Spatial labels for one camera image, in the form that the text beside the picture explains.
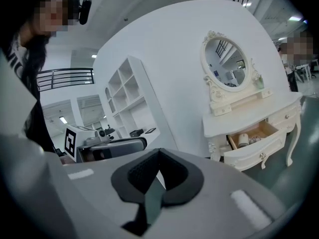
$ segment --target open drawer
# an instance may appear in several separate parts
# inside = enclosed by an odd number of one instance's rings
[[[228,135],[233,150],[224,153],[224,163],[240,171],[249,169],[284,147],[286,132],[285,128],[277,129],[263,120],[243,131]],[[248,134],[249,138],[258,135],[264,139],[246,147],[238,148],[238,138],[242,133]]]

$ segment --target white vanity table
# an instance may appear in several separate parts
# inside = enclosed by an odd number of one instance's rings
[[[226,40],[231,47],[224,56],[231,57],[236,48],[245,61],[245,79],[237,87],[229,87],[217,80],[206,62],[206,45],[209,41]],[[201,62],[206,73],[205,80],[210,87],[211,114],[203,116],[204,135],[212,160],[219,161],[243,171],[265,162],[268,157],[283,148],[287,132],[293,131],[286,165],[292,164],[291,154],[298,141],[300,124],[299,92],[273,93],[256,84],[259,77],[252,60],[248,61],[242,50],[225,35],[209,32],[201,49]],[[239,148],[239,135],[246,133],[250,138],[260,136],[260,141]]]

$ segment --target oval mirror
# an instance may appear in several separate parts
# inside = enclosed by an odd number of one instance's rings
[[[210,71],[222,84],[236,88],[244,82],[245,59],[234,43],[211,39],[206,45],[205,57]]]

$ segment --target white shelving unit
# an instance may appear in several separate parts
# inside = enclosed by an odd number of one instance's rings
[[[147,139],[148,147],[177,149],[160,104],[139,59],[128,56],[108,83],[105,94],[122,138],[130,137],[130,132],[137,129],[142,128],[146,132],[151,128],[156,128],[152,133],[142,135]],[[161,145],[159,141],[161,136],[165,139],[166,145]]]

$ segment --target drawer knob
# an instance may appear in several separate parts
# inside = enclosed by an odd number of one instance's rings
[[[262,160],[264,160],[265,157],[266,157],[266,154],[265,154],[265,153],[261,153],[259,156],[260,156],[260,158],[261,158]]]

